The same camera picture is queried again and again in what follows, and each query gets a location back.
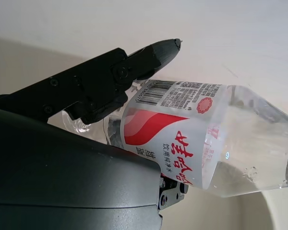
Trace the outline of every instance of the red circular logo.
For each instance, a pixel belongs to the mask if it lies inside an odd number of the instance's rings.
[[[206,113],[212,106],[212,99],[210,97],[203,98],[197,105],[197,112],[199,114]]]

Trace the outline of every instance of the metal bracket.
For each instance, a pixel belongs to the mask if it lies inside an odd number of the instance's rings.
[[[188,185],[173,181],[169,178],[160,178],[159,209],[163,210],[184,199],[184,194],[188,192]]]

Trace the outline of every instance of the screw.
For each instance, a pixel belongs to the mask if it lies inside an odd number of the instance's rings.
[[[52,86],[58,86],[59,85],[59,81],[55,78],[50,78],[50,85]]]
[[[167,195],[162,195],[162,197],[161,197],[161,206],[164,206],[167,201],[168,201],[168,196]]]
[[[51,114],[53,112],[53,109],[50,105],[46,105],[46,106],[44,106],[44,112],[46,114]]]
[[[128,76],[128,70],[125,67],[118,67],[117,74],[121,79],[126,78]]]
[[[96,106],[95,106],[95,104],[93,102],[90,103],[90,106],[91,106],[91,109],[95,109],[96,108]]]
[[[76,85],[81,85],[81,78],[78,77],[77,75],[74,76],[74,81],[75,81]]]

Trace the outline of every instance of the red chinese text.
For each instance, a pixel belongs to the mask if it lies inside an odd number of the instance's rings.
[[[193,185],[190,181],[187,180],[186,176],[184,174],[182,174],[182,173],[179,173],[179,176],[177,175],[176,179],[184,182],[185,184]]]
[[[189,168],[182,157],[177,157],[178,161],[174,161],[174,167],[175,168],[181,168],[181,173],[183,173],[186,170],[193,171],[191,168]]]
[[[217,139],[217,136],[219,134],[219,127],[217,126],[209,127],[207,133],[213,136],[215,139]]]
[[[171,148],[171,152],[173,154],[175,153],[180,153],[181,155],[184,154],[185,157],[192,157],[193,154],[187,152],[186,147],[189,145],[187,142],[184,141],[184,139],[187,139],[187,137],[184,137],[180,131],[177,132],[176,138],[175,140],[178,141],[180,143],[180,145],[175,145],[174,143],[172,143],[172,148]]]

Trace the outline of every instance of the plastic water bottle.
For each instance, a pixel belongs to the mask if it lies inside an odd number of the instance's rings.
[[[104,119],[109,144],[221,197],[288,187],[288,115],[242,86],[143,84]]]

